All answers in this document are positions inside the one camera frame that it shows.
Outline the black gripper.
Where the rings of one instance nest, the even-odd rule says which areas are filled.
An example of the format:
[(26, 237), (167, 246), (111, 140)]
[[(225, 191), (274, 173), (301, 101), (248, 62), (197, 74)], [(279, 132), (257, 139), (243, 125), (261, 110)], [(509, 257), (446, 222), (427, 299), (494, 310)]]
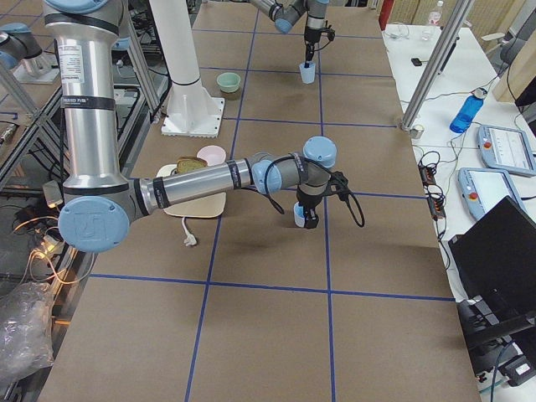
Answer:
[(297, 186), (297, 202), (304, 207), (305, 229), (317, 227), (316, 207), (326, 197), (337, 195), (341, 201), (348, 201), (348, 179), (342, 172), (331, 172), (313, 168), (306, 182)]
[(325, 18), (308, 16), (304, 31), (306, 45), (304, 67), (308, 69), (314, 56), (314, 46), (318, 44), (323, 35), (327, 36), (329, 41), (335, 39), (335, 31)]

